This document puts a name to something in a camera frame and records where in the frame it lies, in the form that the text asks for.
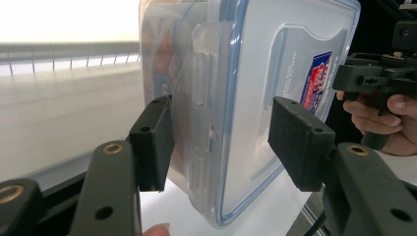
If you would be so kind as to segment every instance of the mounting hole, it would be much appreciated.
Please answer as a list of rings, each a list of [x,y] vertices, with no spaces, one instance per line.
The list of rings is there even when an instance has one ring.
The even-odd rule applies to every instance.
[[[393,208],[390,212],[393,216],[395,216],[396,218],[402,221],[409,222],[412,220],[411,216],[404,210]]]
[[[350,152],[352,152],[354,154],[357,154],[357,155],[363,155],[363,156],[369,155],[369,152],[366,149],[364,149],[363,147],[349,146],[349,147],[347,147],[347,149]]]
[[[408,29],[402,29],[399,31],[400,36],[408,36],[410,34],[410,31]]]
[[[95,219],[97,220],[103,220],[106,219],[108,217],[110,217],[110,215],[113,214],[113,208],[110,206],[105,206],[101,209],[99,209],[96,213],[95,213]]]
[[[0,189],[0,205],[16,199],[24,192],[24,189],[22,185],[11,185]]]
[[[141,132],[149,132],[150,127],[143,127],[141,128]]]
[[[107,154],[114,154],[114,153],[121,151],[122,149],[123,149],[123,146],[120,144],[111,144],[111,145],[104,147],[103,151],[104,153],[107,153]]]

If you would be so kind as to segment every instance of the plastic food container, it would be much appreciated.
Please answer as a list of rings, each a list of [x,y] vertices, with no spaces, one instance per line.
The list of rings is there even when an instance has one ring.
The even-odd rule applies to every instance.
[[[171,171],[207,222],[225,227],[283,170],[268,144],[273,97],[326,120],[360,5],[143,0],[140,9],[146,102],[173,94]]]

